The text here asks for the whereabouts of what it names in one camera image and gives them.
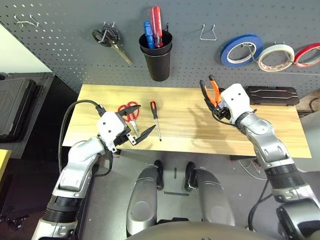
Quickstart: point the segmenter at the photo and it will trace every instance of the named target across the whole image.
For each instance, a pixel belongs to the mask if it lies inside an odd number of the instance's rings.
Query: blue tape roll
[[[240,66],[244,66],[251,63],[253,61],[253,58],[250,55],[240,60],[231,60],[229,58],[230,52],[238,45],[241,45],[244,43],[252,44],[255,47],[254,54],[253,54],[254,59],[257,59],[264,49],[264,44],[262,42],[262,39],[258,35],[245,34],[242,36],[238,36],[233,40],[231,40],[223,48],[221,53],[221,62],[228,67],[240,67]]]

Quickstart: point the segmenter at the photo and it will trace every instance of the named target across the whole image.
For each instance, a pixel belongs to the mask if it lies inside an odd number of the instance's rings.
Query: screwdriver shaft
[[[158,118],[155,118],[155,125],[156,125],[156,128],[158,129],[159,140],[161,142],[162,139],[161,139],[161,133],[160,133],[160,128],[159,128]]]

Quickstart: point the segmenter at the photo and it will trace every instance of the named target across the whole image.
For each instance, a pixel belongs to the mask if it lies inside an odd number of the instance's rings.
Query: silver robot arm
[[[148,128],[137,139],[131,136],[131,130],[122,116],[127,116],[139,107],[140,105],[135,105],[120,112],[106,112],[102,106],[98,106],[99,135],[71,147],[68,163],[61,171],[44,215],[38,221],[31,240],[67,239],[74,234],[81,203],[86,197],[92,178],[92,167],[99,156],[109,153],[109,157],[112,158],[112,153],[117,151],[116,146],[126,141],[136,145],[155,127],[154,125]]]
[[[275,135],[272,124],[255,115],[243,87],[233,84],[221,93],[229,121],[253,144],[257,161],[271,183],[280,223],[290,239],[304,240],[320,231],[320,204],[305,183],[287,148]]]

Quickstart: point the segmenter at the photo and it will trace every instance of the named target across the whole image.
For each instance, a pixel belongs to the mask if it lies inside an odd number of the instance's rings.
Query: yellow surface
[[[155,124],[150,100],[155,100],[162,135],[155,128],[136,146],[129,142],[122,149],[161,150],[193,153],[254,156],[253,146],[236,128],[216,122],[199,88],[136,87],[83,85],[78,100],[93,100],[107,111],[117,112],[120,105],[135,101],[141,105],[136,121],[140,133]],[[292,157],[311,158],[309,147],[295,107],[254,106],[256,114],[270,121],[275,133]],[[64,146],[96,136],[99,115],[90,103],[80,103],[73,112]]]
[[[11,151],[0,149],[0,180],[5,172]]]

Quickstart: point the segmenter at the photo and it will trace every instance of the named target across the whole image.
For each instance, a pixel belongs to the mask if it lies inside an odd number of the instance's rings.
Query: red screwdriver
[[[154,44],[156,48],[160,48],[163,46],[160,11],[161,10],[159,6],[153,6],[150,9],[150,21],[152,26]]]
[[[151,106],[151,112],[153,114],[153,119],[155,119],[155,125],[156,128],[158,129],[158,135],[159,135],[159,140],[160,142],[161,140],[161,134],[160,134],[160,129],[159,129],[159,123],[158,123],[158,115],[157,115],[157,105],[155,101],[151,101],[150,102],[150,106]]]

